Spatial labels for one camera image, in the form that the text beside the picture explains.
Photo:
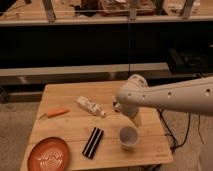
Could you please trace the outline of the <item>yellowish pusher tip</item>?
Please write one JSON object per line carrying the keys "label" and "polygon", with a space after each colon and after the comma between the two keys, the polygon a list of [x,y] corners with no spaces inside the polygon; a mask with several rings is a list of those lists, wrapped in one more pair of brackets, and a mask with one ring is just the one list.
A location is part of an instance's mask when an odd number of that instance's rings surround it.
{"label": "yellowish pusher tip", "polygon": [[131,121],[134,123],[136,127],[141,126],[141,115],[137,113],[134,117],[131,118]]}

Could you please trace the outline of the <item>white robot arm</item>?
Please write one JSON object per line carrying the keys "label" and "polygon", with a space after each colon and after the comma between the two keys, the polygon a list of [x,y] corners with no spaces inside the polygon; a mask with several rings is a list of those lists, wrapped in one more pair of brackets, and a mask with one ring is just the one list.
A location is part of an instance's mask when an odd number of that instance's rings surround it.
{"label": "white robot arm", "polygon": [[120,111],[136,127],[141,126],[140,107],[213,116],[213,76],[178,83],[149,86],[134,74],[117,90]]}

